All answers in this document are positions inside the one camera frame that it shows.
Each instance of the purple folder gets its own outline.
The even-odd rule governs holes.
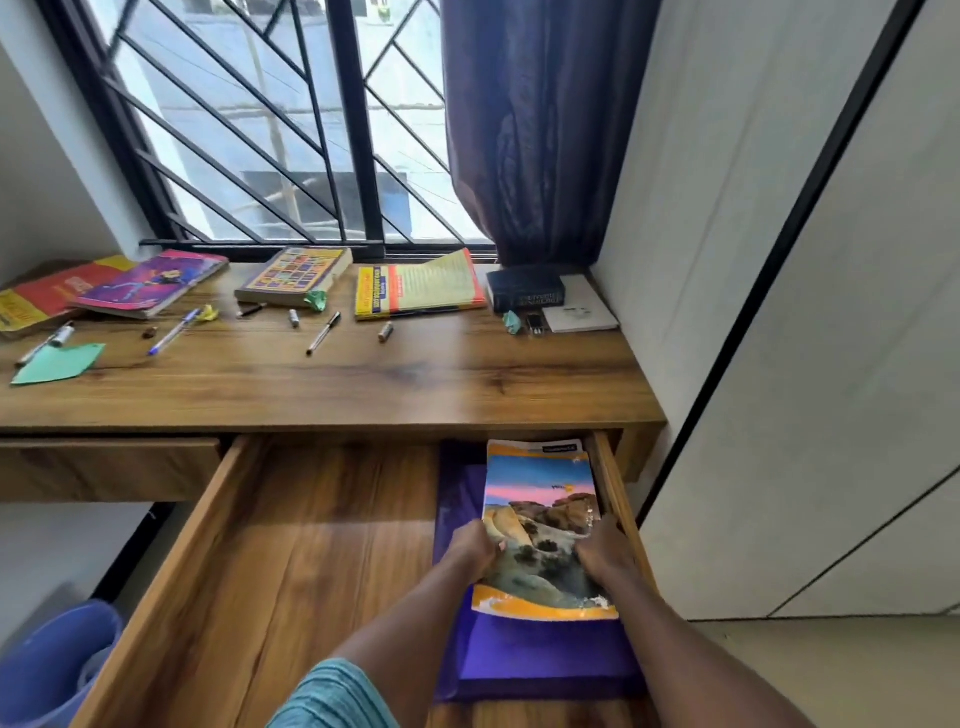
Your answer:
[[[479,518],[487,481],[483,444],[444,443],[433,561],[459,526]],[[619,621],[539,622],[474,612],[457,616],[437,682],[438,702],[604,700],[647,693]]]

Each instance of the black book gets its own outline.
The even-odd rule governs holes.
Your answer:
[[[522,265],[487,274],[494,313],[564,305],[564,282],[550,268]]]

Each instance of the trash can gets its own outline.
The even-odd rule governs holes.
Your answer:
[[[51,619],[0,659],[0,727],[67,728],[123,632],[91,600]]]

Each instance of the white notebook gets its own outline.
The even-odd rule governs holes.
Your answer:
[[[560,276],[560,280],[564,282],[566,289],[564,305],[550,306],[543,310],[543,318],[551,331],[604,331],[620,326],[586,276]]]

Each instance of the sleeve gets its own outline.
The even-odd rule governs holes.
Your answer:
[[[267,728],[399,728],[367,677],[347,660],[324,660],[307,673]]]

